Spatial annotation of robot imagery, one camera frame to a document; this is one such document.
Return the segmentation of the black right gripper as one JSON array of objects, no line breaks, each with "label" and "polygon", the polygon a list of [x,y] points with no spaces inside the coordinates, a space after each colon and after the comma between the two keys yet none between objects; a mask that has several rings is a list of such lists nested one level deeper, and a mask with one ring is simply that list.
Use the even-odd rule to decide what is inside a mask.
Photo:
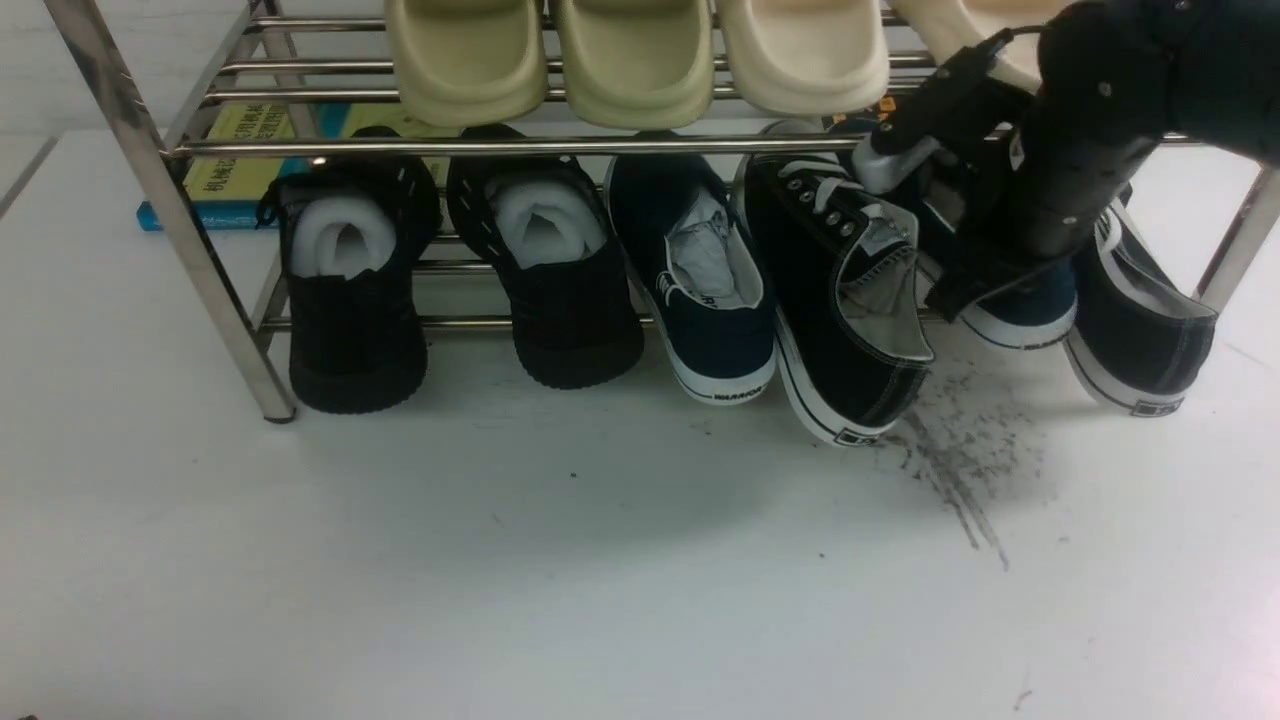
[{"label": "black right gripper", "polygon": [[954,320],[1078,252],[1169,132],[1171,1],[1082,1],[1039,32],[1041,86],[1009,167],[968,197],[959,259],[927,295]]}]

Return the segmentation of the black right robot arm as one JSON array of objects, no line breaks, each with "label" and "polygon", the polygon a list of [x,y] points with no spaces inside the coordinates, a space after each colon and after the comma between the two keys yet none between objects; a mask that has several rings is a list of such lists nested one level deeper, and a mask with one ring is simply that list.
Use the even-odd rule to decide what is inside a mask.
[{"label": "black right robot arm", "polygon": [[1171,133],[1277,163],[1275,1],[1080,1],[1039,31],[1007,168],[966,197],[946,319],[1064,264]]}]

